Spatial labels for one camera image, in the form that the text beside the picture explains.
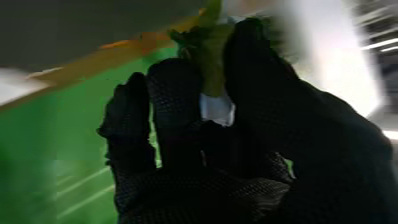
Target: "white object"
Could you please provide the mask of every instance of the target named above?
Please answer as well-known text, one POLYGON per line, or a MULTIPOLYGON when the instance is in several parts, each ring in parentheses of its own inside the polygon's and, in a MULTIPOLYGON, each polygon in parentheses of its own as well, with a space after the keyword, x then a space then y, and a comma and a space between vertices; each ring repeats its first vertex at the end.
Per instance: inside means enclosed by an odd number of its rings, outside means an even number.
POLYGON ((26 72, 17 69, 0 69, 0 106, 32 94, 46 84, 26 78, 26 72))

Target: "white wall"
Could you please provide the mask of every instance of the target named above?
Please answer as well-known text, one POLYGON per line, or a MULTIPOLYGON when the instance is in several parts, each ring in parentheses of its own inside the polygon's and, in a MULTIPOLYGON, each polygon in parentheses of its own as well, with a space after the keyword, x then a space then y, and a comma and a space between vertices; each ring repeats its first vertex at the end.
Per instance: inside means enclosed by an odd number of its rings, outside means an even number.
POLYGON ((385 104, 378 74, 367 52, 360 50, 362 35, 343 0, 286 0, 284 15, 291 36, 302 46, 311 82, 369 116, 385 104))

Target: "light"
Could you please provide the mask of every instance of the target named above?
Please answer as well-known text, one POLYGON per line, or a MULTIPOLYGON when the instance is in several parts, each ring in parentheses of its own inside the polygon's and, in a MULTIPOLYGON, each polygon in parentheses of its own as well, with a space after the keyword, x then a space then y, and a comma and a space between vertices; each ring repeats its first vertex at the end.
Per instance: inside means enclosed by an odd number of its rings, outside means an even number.
POLYGON ((369 49, 378 48, 378 47, 382 47, 382 46, 385 46, 389 44, 394 44, 394 43, 398 43, 398 38, 394 38, 391 40, 385 40, 385 41, 382 41, 376 44, 367 45, 366 47, 362 47, 362 50, 369 50, 369 49))
POLYGON ((398 132, 396 131, 382 131, 382 133, 391 140, 398 140, 398 132))
POLYGON ((387 52, 387 51, 392 51, 392 50, 398 50, 398 47, 385 48, 385 49, 382 49, 380 51, 382 51, 382 52, 387 52))

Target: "green object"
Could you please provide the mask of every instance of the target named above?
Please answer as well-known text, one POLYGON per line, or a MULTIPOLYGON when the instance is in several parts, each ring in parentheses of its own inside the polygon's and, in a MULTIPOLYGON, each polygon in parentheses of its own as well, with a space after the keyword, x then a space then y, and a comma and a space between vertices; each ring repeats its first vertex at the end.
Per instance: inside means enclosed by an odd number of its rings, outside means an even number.
POLYGON ((197 26, 188 32, 170 31, 170 38, 179 45, 179 57, 197 64, 204 76, 202 93, 218 97, 224 92, 224 65, 222 53, 234 26, 216 25, 222 1, 209 0, 197 26))
POLYGON ((115 223, 106 145, 96 128, 115 85, 174 56, 174 48, 160 50, 0 112, 1 224, 115 223))

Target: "green wall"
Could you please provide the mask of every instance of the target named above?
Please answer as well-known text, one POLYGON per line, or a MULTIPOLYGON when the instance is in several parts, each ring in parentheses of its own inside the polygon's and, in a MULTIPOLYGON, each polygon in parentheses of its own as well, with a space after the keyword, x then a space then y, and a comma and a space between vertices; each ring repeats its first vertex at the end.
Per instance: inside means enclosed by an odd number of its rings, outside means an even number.
POLYGON ((103 106, 129 74, 174 54, 163 49, 0 112, 1 224, 115 223, 103 106))

